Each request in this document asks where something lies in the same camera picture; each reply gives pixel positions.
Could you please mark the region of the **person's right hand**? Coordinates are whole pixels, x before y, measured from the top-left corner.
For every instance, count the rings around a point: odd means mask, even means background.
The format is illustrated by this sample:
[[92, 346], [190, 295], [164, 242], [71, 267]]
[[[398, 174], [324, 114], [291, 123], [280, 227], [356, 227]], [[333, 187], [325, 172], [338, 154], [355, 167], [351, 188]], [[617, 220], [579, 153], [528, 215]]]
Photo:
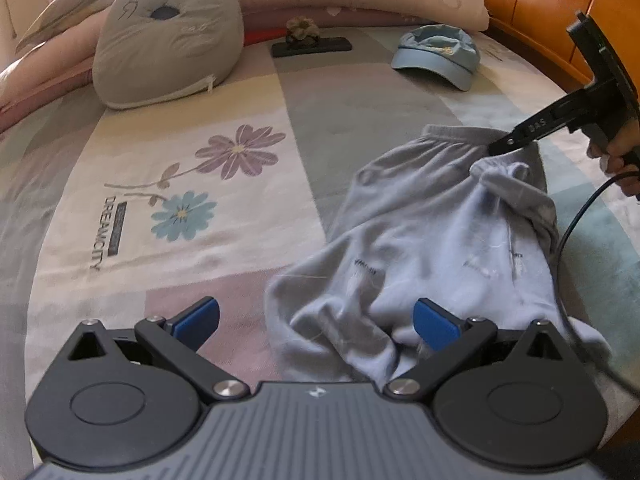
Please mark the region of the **person's right hand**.
[[637, 165], [627, 165], [624, 162], [624, 156], [634, 148], [638, 148], [639, 143], [639, 123], [637, 119], [631, 119], [620, 128], [616, 137], [608, 144], [605, 150], [601, 150], [596, 144], [589, 142], [586, 155], [590, 159], [595, 159], [599, 163], [601, 171], [607, 177], [612, 178], [619, 174], [639, 169]]

